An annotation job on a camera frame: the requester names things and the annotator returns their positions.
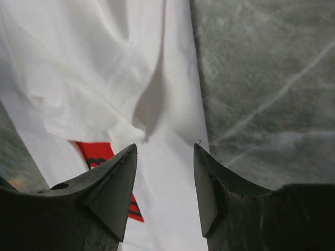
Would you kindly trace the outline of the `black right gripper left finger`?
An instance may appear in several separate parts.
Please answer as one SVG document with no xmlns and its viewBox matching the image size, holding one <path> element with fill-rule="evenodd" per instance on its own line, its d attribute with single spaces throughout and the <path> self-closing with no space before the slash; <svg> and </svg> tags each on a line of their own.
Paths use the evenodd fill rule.
<svg viewBox="0 0 335 251">
<path fill-rule="evenodd" d="M 137 147 L 51 189 L 1 180 L 1 250 L 117 250 L 124 240 Z"/>
</svg>

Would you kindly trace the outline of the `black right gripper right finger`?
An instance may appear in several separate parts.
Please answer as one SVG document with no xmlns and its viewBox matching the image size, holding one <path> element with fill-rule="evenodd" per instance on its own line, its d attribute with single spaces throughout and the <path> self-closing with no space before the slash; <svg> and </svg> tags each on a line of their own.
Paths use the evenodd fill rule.
<svg viewBox="0 0 335 251">
<path fill-rule="evenodd" d="M 334 250 L 334 185 L 256 185 L 194 146 L 202 235 L 209 250 Z"/>
</svg>

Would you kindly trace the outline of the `white t shirt red print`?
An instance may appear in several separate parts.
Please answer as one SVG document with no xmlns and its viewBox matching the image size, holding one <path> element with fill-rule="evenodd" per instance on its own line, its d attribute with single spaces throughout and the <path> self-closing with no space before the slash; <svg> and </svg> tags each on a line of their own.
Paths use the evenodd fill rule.
<svg viewBox="0 0 335 251">
<path fill-rule="evenodd" d="M 1 100 L 48 185 L 68 143 L 138 149 L 122 250 L 207 250 L 193 171 L 208 146 L 189 1 L 1 1 Z"/>
</svg>

